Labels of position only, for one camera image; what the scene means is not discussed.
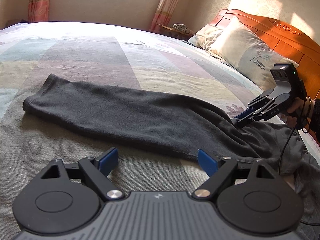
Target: triangular cutout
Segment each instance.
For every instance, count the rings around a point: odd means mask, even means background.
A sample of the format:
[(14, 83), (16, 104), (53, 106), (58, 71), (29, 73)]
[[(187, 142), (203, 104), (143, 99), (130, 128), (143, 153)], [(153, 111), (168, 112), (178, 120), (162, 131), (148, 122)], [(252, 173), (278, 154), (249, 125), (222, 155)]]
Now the triangular cutout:
[(59, 178), (60, 172), (58, 165), (52, 165), (50, 169), (41, 177), (41, 179), (53, 179), (53, 178)]
[(274, 179), (275, 177), (262, 165), (258, 167), (257, 178)]

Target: pink curtain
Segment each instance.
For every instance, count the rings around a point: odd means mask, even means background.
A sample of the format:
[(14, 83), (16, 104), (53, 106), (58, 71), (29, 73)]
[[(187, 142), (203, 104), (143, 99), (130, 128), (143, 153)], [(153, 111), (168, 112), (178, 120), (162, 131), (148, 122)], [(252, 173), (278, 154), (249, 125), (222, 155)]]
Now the pink curtain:
[(28, 7), (28, 21), (47, 22), (49, 16), (49, 0), (30, 0)]
[(160, 33), (157, 24), (166, 26), (172, 17), (172, 13), (177, 6), (179, 0), (160, 0), (155, 16), (153, 17), (150, 32)]

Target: bed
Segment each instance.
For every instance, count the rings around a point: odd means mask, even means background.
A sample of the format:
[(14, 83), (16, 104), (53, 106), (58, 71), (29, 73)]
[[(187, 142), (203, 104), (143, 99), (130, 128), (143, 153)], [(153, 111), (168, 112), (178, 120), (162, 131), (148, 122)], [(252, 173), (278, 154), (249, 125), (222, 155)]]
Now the bed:
[[(308, 94), (319, 97), (320, 46), (286, 23), (239, 10), (222, 10), (211, 24), (225, 27), (233, 15), (271, 48), (299, 62), (298, 72)], [(50, 73), (70, 81), (188, 95), (220, 107), (230, 118), (262, 92), (241, 73), (202, 49), (158, 34), (69, 22), (22, 23), (1, 30), (1, 239), (10, 239), (19, 232), (11, 210), (15, 196), (54, 158), (71, 163), (117, 147), (119, 165), (109, 178), (126, 193), (129, 190), (191, 193), (208, 178), (191, 161), (82, 137), (24, 114), (24, 99), (37, 92)], [(271, 121), (281, 123), (277, 117)], [(301, 135), (319, 162), (318, 144), (310, 134)]]

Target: wooden headboard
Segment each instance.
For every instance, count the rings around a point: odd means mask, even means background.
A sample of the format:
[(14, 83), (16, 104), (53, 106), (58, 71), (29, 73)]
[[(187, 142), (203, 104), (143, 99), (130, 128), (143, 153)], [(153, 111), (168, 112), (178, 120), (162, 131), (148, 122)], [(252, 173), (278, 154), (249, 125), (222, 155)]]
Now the wooden headboard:
[(240, 10), (223, 9), (210, 24), (224, 29), (233, 16), (237, 16), (271, 49), (299, 63), (298, 75), (308, 96), (320, 98), (320, 46), (316, 42), (288, 23)]

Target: plaid bedding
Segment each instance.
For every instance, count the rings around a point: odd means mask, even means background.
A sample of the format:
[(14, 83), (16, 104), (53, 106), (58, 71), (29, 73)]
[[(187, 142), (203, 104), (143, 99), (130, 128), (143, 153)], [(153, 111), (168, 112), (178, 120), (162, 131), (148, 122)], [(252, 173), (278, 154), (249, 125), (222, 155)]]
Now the plaid bedding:
[(0, 239), (19, 232), (12, 202), (53, 158), (76, 162), (118, 147), (119, 165), (109, 178), (126, 193), (191, 193), (207, 179), (196, 163), (85, 138), (25, 114), (24, 99), (37, 92), (50, 73), (70, 81), (192, 96), (231, 118), (261, 93), (203, 50), (153, 33), (62, 22), (17, 24), (0, 31)]

